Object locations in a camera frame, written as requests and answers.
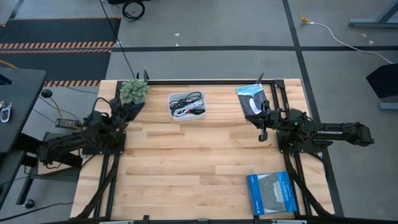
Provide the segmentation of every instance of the black table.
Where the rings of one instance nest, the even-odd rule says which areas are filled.
[[[10,121],[0,123],[1,208],[20,165],[34,166],[37,160],[27,157],[26,152],[34,151],[41,141],[21,134],[21,131],[43,88],[46,71],[0,68],[0,75],[12,81],[11,85],[0,85],[0,101],[6,101],[7,105],[12,102]]]

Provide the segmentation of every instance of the white plastic basket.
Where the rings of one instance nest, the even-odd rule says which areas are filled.
[[[188,120],[192,120],[192,119],[202,119],[205,117],[206,112],[207,112],[207,105],[206,105],[206,98],[205,98],[205,93],[201,90],[197,90],[198,92],[200,92],[201,94],[201,100],[203,101],[203,106],[202,108],[205,109],[205,112],[199,115],[195,115],[195,114],[184,114],[182,116],[179,117],[174,117],[172,115],[172,111],[170,110],[169,107],[169,115],[172,117],[172,119],[174,121],[188,121]],[[185,97],[187,97],[189,94],[193,93],[193,92],[197,92],[197,91],[189,91],[189,92],[185,92],[185,93],[173,93],[169,95],[169,105],[171,101],[178,101],[181,99],[184,99]]]

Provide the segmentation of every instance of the floor mat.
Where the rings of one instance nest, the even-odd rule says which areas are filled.
[[[118,33],[120,18],[109,18]],[[112,47],[116,42],[106,18],[11,19],[3,27],[0,49]]]
[[[94,86],[104,80],[110,50],[0,50],[0,60],[47,71],[46,86]]]

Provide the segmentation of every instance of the wheel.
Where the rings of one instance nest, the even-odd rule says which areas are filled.
[[[26,199],[24,203],[24,207],[27,209],[31,209],[35,206],[35,202],[32,199]]]

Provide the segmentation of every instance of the white cable on floor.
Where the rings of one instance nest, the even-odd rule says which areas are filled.
[[[343,44],[343,45],[345,45],[345,46],[347,46],[347,47],[349,47],[349,48],[351,48],[351,49],[357,50],[357,51],[359,51],[359,52],[362,52],[362,53],[369,53],[369,54],[373,54],[373,55],[379,56],[380,58],[383,58],[387,63],[393,64],[393,63],[390,62],[388,59],[386,59],[385,57],[383,57],[383,56],[381,56],[381,55],[379,55],[379,54],[377,54],[377,53],[370,52],[370,51],[367,51],[367,50],[359,50],[359,49],[357,49],[357,48],[355,48],[355,47],[353,47],[353,46],[350,46],[350,45],[348,45],[348,44],[345,44],[345,43],[341,42],[340,40],[338,40],[338,39],[333,35],[333,33],[331,32],[330,28],[329,28],[328,26],[326,26],[326,25],[319,24],[319,23],[316,23],[316,22],[306,22],[306,24],[308,24],[308,25],[322,26],[322,27],[324,27],[324,28],[326,28],[326,29],[329,30],[331,36],[332,36],[337,42],[339,42],[339,43],[341,43],[341,44]]]

